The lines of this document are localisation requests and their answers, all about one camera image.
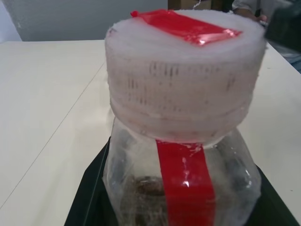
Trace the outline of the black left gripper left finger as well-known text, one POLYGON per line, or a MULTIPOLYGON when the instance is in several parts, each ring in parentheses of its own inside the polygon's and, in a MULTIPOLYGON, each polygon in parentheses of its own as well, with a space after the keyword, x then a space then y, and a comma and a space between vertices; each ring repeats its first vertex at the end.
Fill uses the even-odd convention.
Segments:
POLYGON ((110 141, 85 170, 74 197, 66 226, 111 226, 113 209, 110 204, 102 177, 110 141))

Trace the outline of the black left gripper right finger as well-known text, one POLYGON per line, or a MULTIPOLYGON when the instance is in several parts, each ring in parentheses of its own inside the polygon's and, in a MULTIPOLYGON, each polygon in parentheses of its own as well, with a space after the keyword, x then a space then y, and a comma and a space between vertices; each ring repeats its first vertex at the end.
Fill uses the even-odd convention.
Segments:
POLYGON ((249 217, 249 226, 300 226, 260 168, 261 196, 249 217))

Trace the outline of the person's bare hand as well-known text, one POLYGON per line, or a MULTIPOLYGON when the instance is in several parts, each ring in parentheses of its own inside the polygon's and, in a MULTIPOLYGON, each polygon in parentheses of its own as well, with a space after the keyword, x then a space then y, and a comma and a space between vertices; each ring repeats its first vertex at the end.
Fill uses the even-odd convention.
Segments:
POLYGON ((243 9, 243 8, 237 8, 237 9, 234 9, 233 10, 234 14, 236 15, 239 15, 239 16, 242 16, 242 17, 245 17, 245 18, 249 18, 249 19, 252 19, 253 21, 256 21, 256 22, 260 22, 260 21, 263 21, 263 22, 266 22, 267 21, 267 17, 265 15, 262 15, 262 16, 258 16, 256 17, 252 11, 248 10, 248 9, 243 9))

